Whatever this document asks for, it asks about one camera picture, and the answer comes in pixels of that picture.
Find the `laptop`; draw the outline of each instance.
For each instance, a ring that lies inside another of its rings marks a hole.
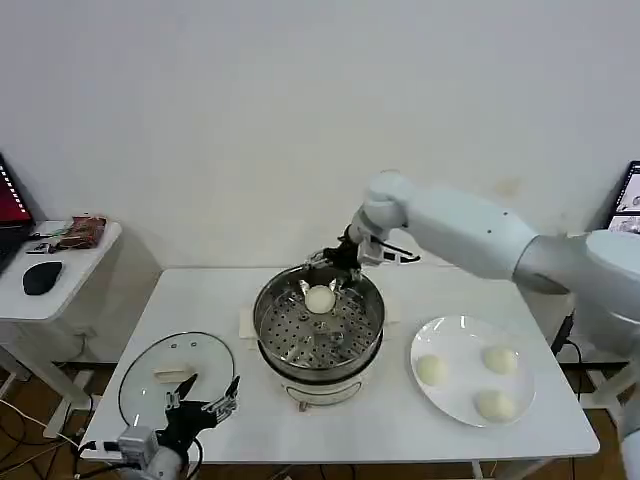
[[[28,240],[34,221],[0,153],[0,272]]]

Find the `steamed bun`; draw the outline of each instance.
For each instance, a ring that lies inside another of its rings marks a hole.
[[[418,378],[422,383],[435,386],[447,379],[447,364],[436,355],[424,355],[418,359],[416,365]]]

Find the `white wall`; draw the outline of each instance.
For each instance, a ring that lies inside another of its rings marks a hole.
[[[640,152],[639,23],[622,0],[0,0],[0,147],[47,216],[123,223],[112,306],[157,264],[298,262],[390,167],[576,231]]]

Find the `metal rim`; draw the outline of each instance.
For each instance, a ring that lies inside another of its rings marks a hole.
[[[200,331],[194,330],[194,331],[189,331],[189,332],[173,333],[171,335],[167,335],[166,337],[162,337],[160,340],[157,340],[156,342],[152,343],[147,348],[145,348],[144,351],[142,353],[140,353],[140,355],[138,355],[133,362],[131,362],[131,365],[129,365],[129,367],[127,368],[127,371],[124,372],[124,375],[122,376],[122,380],[120,381],[120,386],[118,387],[118,411],[120,412],[120,417],[122,418],[124,423],[127,424],[128,427],[130,427],[131,424],[129,422],[127,422],[127,419],[124,416],[124,412],[122,411],[122,402],[120,401],[121,398],[122,398],[122,385],[124,385],[124,381],[127,379],[127,375],[129,375],[129,372],[131,371],[133,366],[136,363],[138,363],[138,360],[140,360],[142,358],[142,356],[145,353],[147,353],[149,350],[151,350],[153,347],[155,347],[159,343],[164,342],[165,340],[168,340],[169,338],[178,337],[180,335],[187,335],[187,334],[190,334],[190,333],[196,333],[196,334],[200,334],[200,335],[205,335],[207,337],[215,338],[218,342],[220,342],[222,344],[222,346],[224,346],[224,348],[227,349],[227,352],[229,352],[229,356],[231,357],[231,367],[232,367],[231,380],[233,380],[235,378],[235,376],[236,376],[236,359],[233,356],[233,352],[231,351],[229,346],[220,337],[218,337],[217,335],[213,335],[211,333],[200,332]]]
[[[290,275],[292,273],[298,273],[298,272],[302,271],[303,268],[304,268],[303,266],[299,265],[299,266],[295,266],[295,267],[291,267],[291,268],[288,268],[286,270],[283,270],[282,272],[278,273],[276,276],[271,278],[267,282],[267,284],[264,285],[260,289],[260,292],[258,293],[258,295],[256,297],[256,301],[253,304],[253,319],[254,319],[254,322],[255,322],[255,319],[259,316],[258,312],[257,312],[257,308],[258,308],[259,302],[262,299],[262,297],[266,294],[266,292],[268,292],[278,280],[281,280],[283,277],[286,277],[287,275]],[[381,337],[382,337],[382,327],[383,327],[383,324],[384,324],[384,317],[385,317],[384,300],[382,298],[382,294],[380,293],[380,291],[376,287],[375,283],[373,283],[365,275],[363,275],[362,278],[363,278],[363,280],[366,280],[366,282],[368,283],[368,286],[372,287],[373,291],[375,292],[375,295],[378,297],[378,299],[380,301],[380,304],[383,306],[383,308],[382,308],[382,312],[381,312],[382,318],[380,320],[380,324],[379,324],[378,329],[377,330],[371,329],[371,332],[373,333],[372,342],[368,346],[366,346],[359,353],[359,355],[353,356],[352,358],[344,360],[344,361],[342,361],[340,363],[336,363],[336,364],[332,364],[332,365],[326,365],[326,366],[300,365],[298,363],[289,362],[289,361],[287,361],[287,359],[285,357],[283,357],[282,355],[279,355],[278,352],[274,351],[268,345],[265,344],[265,339],[262,337],[262,334],[260,333],[260,330],[262,329],[262,321],[264,321],[264,320],[261,320],[260,329],[256,328],[256,331],[258,332],[258,344],[259,344],[259,346],[261,348],[261,352],[263,354],[263,357],[265,357],[265,358],[270,357],[272,362],[286,362],[289,368],[291,368],[293,370],[298,370],[300,372],[312,371],[312,372],[320,372],[321,373],[321,372],[334,371],[335,369],[339,369],[339,368],[348,369],[353,364],[356,364],[356,363],[362,361],[362,357],[363,356],[375,355],[375,353],[372,352],[373,350],[376,350],[373,345],[377,341],[379,341],[381,339]],[[356,370],[357,371],[361,371],[361,368],[358,366],[358,367],[356,367]]]
[[[273,362],[269,359],[267,352],[265,352],[264,347],[260,342],[258,342],[258,350],[260,351],[260,355],[262,355],[262,358],[265,360],[265,362],[267,362],[267,365],[269,365],[269,367],[281,377],[286,378],[291,382],[299,383],[301,385],[313,385],[313,386],[321,387],[321,386],[335,385],[337,383],[345,382],[350,378],[353,378],[356,375],[362,373],[369,365],[373,363],[373,361],[377,357],[378,352],[380,351],[380,347],[382,347],[382,333],[383,332],[380,332],[380,337],[378,339],[378,342],[376,343],[376,346],[371,352],[371,355],[369,356],[367,361],[364,362],[360,367],[353,370],[352,372],[349,372],[348,374],[346,374],[344,377],[336,378],[335,380],[307,380],[307,379],[295,377],[290,373],[286,373],[278,369],[278,367],[274,365]]]

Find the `black computer mouse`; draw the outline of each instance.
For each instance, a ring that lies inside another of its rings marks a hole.
[[[45,262],[34,265],[24,272],[22,286],[27,295],[42,295],[53,288],[58,280],[62,262]]]

